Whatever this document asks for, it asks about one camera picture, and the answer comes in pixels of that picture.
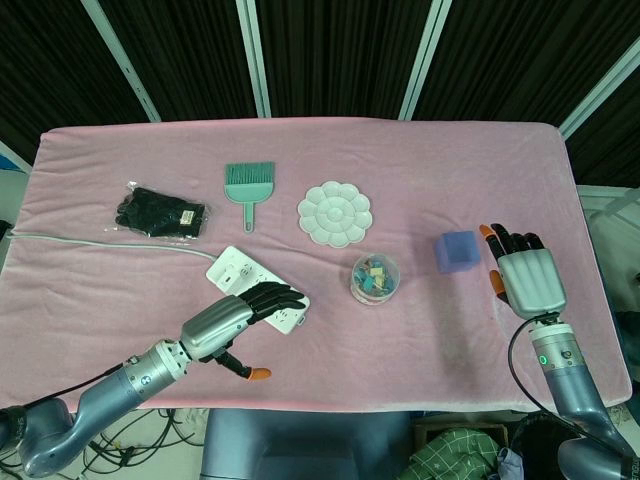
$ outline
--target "white power strip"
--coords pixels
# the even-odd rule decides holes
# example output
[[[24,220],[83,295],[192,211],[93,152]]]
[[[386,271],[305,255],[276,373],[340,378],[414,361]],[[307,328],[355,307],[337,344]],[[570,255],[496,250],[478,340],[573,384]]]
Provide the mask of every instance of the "white power strip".
[[[207,270],[207,278],[228,295],[238,295],[260,282],[287,283],[236,247],[227,247],[222,252]],[[302,325],[304,314],[309,309],[309,299],[306,296],[300,301],[306,305],[304,310],[286,308],[265,318],[265,321],[285,335],[291,333],[297,325]]]

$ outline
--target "orange fingertip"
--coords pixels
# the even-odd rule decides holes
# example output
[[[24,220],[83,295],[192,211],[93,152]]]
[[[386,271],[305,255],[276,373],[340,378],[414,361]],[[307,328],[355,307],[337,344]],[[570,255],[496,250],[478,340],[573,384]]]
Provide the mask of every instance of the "orange fingertip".
[[[271,376],[271,370],[268,368],[252,368],[251,375],[248,380],[265,380]]]
[[[496,234],[496,232],[494,232],[491,229],[491,227],[489,227],[488,225],[480,225],[480,233],[484,238],[487,238],[487,237],[490,237],[491,235]]]
[[[504,282],[502,281],[502,276],[497,270],[491,270],[489,272],[489,278],[491,279],[491,286],[493,287],[493,291],[496,292],[496,295],[500,295],[505,293]]]

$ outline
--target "flower-shaped palette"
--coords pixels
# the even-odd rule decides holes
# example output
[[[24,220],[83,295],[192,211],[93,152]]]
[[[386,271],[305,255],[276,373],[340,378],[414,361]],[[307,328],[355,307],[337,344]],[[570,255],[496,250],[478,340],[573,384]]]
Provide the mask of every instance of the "flower-shaped palette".
[[[373,223],[370,207],[354,185],[325,182],[309,189],[298,204],[300,228],[318,244],[343,248],[364,238]]]

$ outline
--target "black cable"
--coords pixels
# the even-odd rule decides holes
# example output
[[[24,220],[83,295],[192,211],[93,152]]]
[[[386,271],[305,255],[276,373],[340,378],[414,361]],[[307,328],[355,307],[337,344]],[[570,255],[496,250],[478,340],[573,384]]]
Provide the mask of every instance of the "black cable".
[[[144,445],[144,446],[135,447],[136,450],[145,450],[145,451],[140,452],[140,453],[134,453],[132,455],[132,457],[137,457],[137,456],[140,456],[140,455],[144,455],[146,453],[146,451],[151,450],[152,448],[168,448],[168,447],[174,447],[176,445],[180,445],[181,443],[189,443],[189,442],[187,442],[187,440],[190,439],[191,437],[193,437],[194,435],[195,435],[195,433],[192,433],[192,434],[187,435],[186,437],[184,437],[184,439],[181,438],[180,440],[176,440],[175,442],[163,443],[162,445],[160,445],[158,447],[153,447],[153,446],[150,446],[150,445]],[[120,458],[120,455],[116,455],[116,454],[112,453],[112,452],[120,452],[120,451],[122,451],[122,449],[114,447],[114,448],[107,449],[106,451],[104,451],[104,453],[106,455],[108,455],[109,457],[112,457],[112,458]]]
[[[125,430],[127,430],[128,428],[130,428],[132,425],[134,425],[134,424],[138,423],[138,422],[139,422],[140,420],[142,420],[144,417],[146,417],[147,415],[150,415],[150,414],[152,414],[152,413],[153,413],[153,410],[149,410],[148,412],[144,413],[143,415],[140,415],[138,418],[136,418],[136,419],[135,419],[135,420],[133,420],[132,422],[130,422],[130,423],[128,423],[127,425],[125,425],[124,427],[122,427],[122,428],[118,431],[118,433],[116,433],[115,435],[113,435],[113,436],[111,437],[111,439],[107,442],[107,444],[106,444],[103,448],[104,448],[104,449],[106,449],[106,448],[109,446],[109,444],[112,444],[112,443],[113,443],[113,440],[115,440],[115,439],[116,439],[116,437],[118,437],[122,432],[124,432]],[[101,451],[100,451],[100,452],[97,452],[97,453],[96,453],[96,456],[95,456],[95,457],[93,457],[93,459],[92,459],[88,464],[87,464],[86,462],[84,462],[84,464],[85,464],[85,465],[84,465],[84,470],[82,470],[81,474],[82,474],[82,473],[85,473],[87,470],[90,470],[90,469],[91,469],[91,465],[93,465],[93,464],[95,463],[95,461],[96,461],[98,458],[101,458],[101,453],[102,453]]]
[[[15,454],[17,454],[17,453],[18,453],[17,451],[13,451],[13,452],[11,452],[9,455],[7,455],[7,456],[5,456],[5,457],[0,458],[0,462],[4,462],[7,458],[11,458],[11,457],[13,457]]]
[[[87,449],[85,448],[82,451],[82,463],[84,465],[84,469],[82,470],[82,473],[80,475],[84,474],[85,472],[97,473],[98,475],[110,475],[122,469],[122,467],[118,466],[117,468],[110,470],[108,472],[101,472],[99,470],[94,470],[93,468],[91,468],[91,465],[98,458],[99,458],[98,456],[95,456],[89,463],[87,463]]]
[[[164,411],[167,412],[166,415],[162,415],[162,410],[159,409],[158,410],[158,416],[160,416],[161,418],[169,418],[169,410],[174,410],[175,411],[175,408],[165,408]],[[173,423],[175,423],[176,425],[182,425],[184,422],[179,422],[174,417]]]
[[[24,406],[24,408],[29,409],[29,408],[35,407],[36,405],[41,404],[42,402],[46,402],[47,400],[50,400],[52,398],[56,398],[56,397],[59,397],[61,395],[66,394],[66,393],[73,392],[74,390],[77,390],[79,388],[85,387],[85,386],[89,385],[90,383],[95,382],[96,380],[100,380],[103,377],[111,375],[113,372],[116,372],[116,371],[120,370],[120,368],[122,368],[122,364],[115,365],[115,366],[111,367],[110,369],[105,370],[100,375],[97,375],[97,376],[93,377],[92,379],[87,380],[86,382],[79,383],[78,385],[74,385],[73,387],[65,388],[64,390],[60,390],[59,392],[52,393],[50,395],[46,395],[46,396],[44,396],[42,398],[34,400],[33,402],[27,403]]]
[[[18,468],[22,466],[22,463],[11,464],[11,463],[6,463],[0,460],[0,465],[2,465],[5,468]]]
[[[103,446],[100,446],[100,444],[97,444],[95,442],[90,442],[89,443],[89,448],[91,448],[98,457],[102,458],[105,462],[110,463],[111,465],[115,465],[116,467],[120,467],[120,461],[114,461],[111,458],[109,458],[109,456],[111,455],[107,455],[105,453],[105,448],[108,447],[109,444],[105,444]],[[120,460],[122,458],[122,455],[113,455],[113,458],[116,458],[118,460]]]
[[[169,431],[171,430],[172,420],[173,420],[173,417],[167,420],[167,424],[165,425],[164,430],[162,431],[162,434],[159,437],[159,441],[154,442],[154,445],[156,443],[158,445],[155,446],[153,449],[151,449],[152,450],[151,453],[137,463],[130,463],[129,465],[127,465],[128,467],[137,467],[138,465],[142,465],[144,462],[146,462],[151,457],[153,457],[156,453],[158,453],[158,451],[160,450],[160,446],[162,445],[162,442],[164,442],[164,440],[167,438],[167,435],[169,434]]]
[[[582,427],[580,427],[576,423],[571,422],[569,420],[565,420],[564,418],[562,418],[562,417],[560,417],[558,415],[555,415],[548,408],[546,408],[544,405],[542,405],[538,400],[536,400],[536,398],[529,393],[529,391],[526,389],[526,387],[520,381],[520,378],[516,374],[515,368],[513,366],[513,347],[514,347],[514,345],[516,343],[516,340],[517,340],[518,336],[520,335],[520,333],[522,333],[522,331],[529,324],[531,324],[533,322],[536,322],[538,320],[539,320],[539,318],[536,317],[536,318],[530,318],[529,320],[525,321],[522,325],[520,325],[518,327],[518,329],[514,332],[513,336],[511,337],[511,341],[509,342],[509,349],[507,351],[507,361],[509,363],[509,371],[511,372],[511,376],[513,377],[513,380],[516,382],[518,387],[520,387],[520,390],[522,390],[522,393],[524,393],[525,396],[529,400],[531,400],[531,402],[536,407],[538,407],[543,413],[545,413],[546,415],[549,415],[550,417],[552,417],[556,421],[560,422],[562,425],[567,427],[569,430],[571,430],[576,435],[587,437],[590,440],[596,442],[602,448],[605,448],[606,450],[609,450],[610,452],[615,453],[616,456],[620,456],[620,452],[616,448],[614,448],[613,446],[609,445],[607,442],[604,442],[604,441],[600,440],[598,437],[596,437],[595,435],[592,435],[591,433],[587,432],[585,429],[583,429]]]
[[[189,441],[189,439],[193,437],[195,433],[192,433],[191,435],[188,435],[185,437],[175,424],[172,425],[172,427],[173,427],[173,431],[176,432],[176,435],[180,437],[181,442],[184,442],[187,445],[191,445],[192,447],[204,447],[204,443],[195,443],[195,442]]]
[[[118,448],[113,444],[113,440],[109,440],[105,435],[104,432],[100,434],[100,436],[102,437],[102,439],[107,442],[108,445],[111,445],[112,447],[115,448],[111,448],[111,449],[106,449],[103,450],[104,453],[106,453],[107,455],[109,455],[110,457],[115,457],[115,458],[122,458],[122,454],[126,449],[123,448]],[[163,433],[160,434],[160,436],[154,440],[154,442],[150,445],[150,446],[145,446],[145,447],[128,447],[128,448],[135,448],[136,450],[142,450],[140,452],[137,453],[133,453],[130,454],[129,457],[137,457],[140,455],[144,455],[146,452],[148,452],[149,450],[152,450],[154,448],[164,448],[165,445],[161,445],[162,442],[164,441],[164,439],[166,438],[166,435],[164,435],[164,429],[163,429]]]
[[[7,467],[4,466],[3,463],[0,462],[0,470],[2,470],[4,473],[6,473],[7,475],[9,475],[10,477],[15,478],[16,480],[22,480],[22,477],[20,475],[18,475],[16,472],[12,472],[11,470],[9,470]]]

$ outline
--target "brush bristles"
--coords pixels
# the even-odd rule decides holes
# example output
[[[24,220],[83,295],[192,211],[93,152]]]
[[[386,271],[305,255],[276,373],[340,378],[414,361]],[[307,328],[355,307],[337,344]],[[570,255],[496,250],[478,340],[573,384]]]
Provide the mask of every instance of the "brush bristles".
[[[225,183],[273,183],[273,162],[230,163],[225,168]]]

